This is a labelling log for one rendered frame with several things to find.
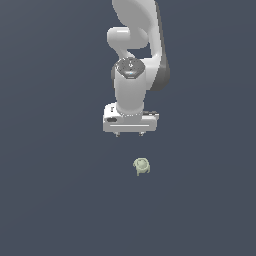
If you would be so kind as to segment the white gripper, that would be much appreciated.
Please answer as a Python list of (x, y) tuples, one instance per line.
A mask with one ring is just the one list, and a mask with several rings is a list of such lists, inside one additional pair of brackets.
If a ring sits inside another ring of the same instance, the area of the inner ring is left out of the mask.
[(141, 111), (135, 115), (120, 114), (117, 103), (105, 106), (103, 114), (103, 131), (112, 132), (120, 137), (123, 132), (136, 132), (143, 136), (148, 131), (155, 131), (159, 114), (156, 111)]

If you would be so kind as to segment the small pale green object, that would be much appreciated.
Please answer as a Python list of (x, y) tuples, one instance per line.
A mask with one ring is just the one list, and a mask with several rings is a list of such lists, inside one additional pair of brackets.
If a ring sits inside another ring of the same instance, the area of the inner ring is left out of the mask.
[(133, 162), (137, 175), (150, 172), (150, 164), (146, 158), (137, 158)]

